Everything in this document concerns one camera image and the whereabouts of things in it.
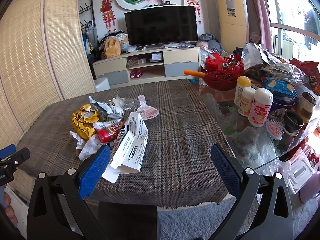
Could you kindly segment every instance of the air conditioner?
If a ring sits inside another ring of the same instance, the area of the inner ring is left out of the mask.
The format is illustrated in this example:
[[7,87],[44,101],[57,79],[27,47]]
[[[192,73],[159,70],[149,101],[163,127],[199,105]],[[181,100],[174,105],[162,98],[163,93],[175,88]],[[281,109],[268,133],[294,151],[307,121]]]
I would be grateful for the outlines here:
[[226,52],[249,42],[249,21],[245,0],[216,0],[220,21],[220,39]]

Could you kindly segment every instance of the white bottle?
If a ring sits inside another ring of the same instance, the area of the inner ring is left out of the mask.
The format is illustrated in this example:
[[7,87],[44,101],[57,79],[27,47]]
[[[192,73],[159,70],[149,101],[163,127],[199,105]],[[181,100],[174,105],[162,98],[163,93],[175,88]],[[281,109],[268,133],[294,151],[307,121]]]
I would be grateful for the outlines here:
[[252,87],[245,87],[243,89],[238,109],[239,114],[249,116],[255,92],[256,90]]
[[265,88],[258,88],[254,94],[249,122],[255,127],[262,127],[267,120],[273,102],[273,94]]

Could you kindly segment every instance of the gray drawer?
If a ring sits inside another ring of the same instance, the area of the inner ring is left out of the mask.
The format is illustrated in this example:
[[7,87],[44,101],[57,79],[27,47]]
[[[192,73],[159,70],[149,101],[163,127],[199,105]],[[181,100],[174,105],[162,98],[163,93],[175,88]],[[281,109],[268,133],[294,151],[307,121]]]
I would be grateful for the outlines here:
[[199,71],[199,62],[183,62],[164,65],[166,77],[183,76],[185,69]]
[[129,82],[129,75],[126,70],[112,72],[112,73],[98,76],[98,78],[102,78],[102,77],[108,78],[110,86]]

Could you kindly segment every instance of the plaid tablecloth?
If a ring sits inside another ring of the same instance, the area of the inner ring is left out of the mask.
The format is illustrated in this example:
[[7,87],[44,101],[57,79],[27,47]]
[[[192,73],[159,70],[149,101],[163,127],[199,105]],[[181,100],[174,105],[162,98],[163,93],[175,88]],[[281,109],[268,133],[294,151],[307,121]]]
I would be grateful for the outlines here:
[[[120,175],[112,184],[100,179],[91,201],[146,204],[167,207],[220,202],[226,195],[218,171],[210,159],[212,144],[220,143],[233,156],[216,121],[188,80],[156,82],[94,93],[97,101],[116,96],[137,98],[160,111],[146,121],[148,143],[139,173]],[[47,107],[17,145],[29,148],[31,157],[21,169],[36,177],[40,172],[60,175],[77,168],[76,142],[71,115],[89,103],[89,95]]]

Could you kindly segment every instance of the vase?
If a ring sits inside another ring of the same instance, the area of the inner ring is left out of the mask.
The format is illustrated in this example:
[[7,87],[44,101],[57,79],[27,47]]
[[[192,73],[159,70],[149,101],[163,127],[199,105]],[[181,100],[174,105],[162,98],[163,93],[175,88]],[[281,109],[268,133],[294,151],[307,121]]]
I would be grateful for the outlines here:
[[160,5],[164,5],[164,0],[159,0]]

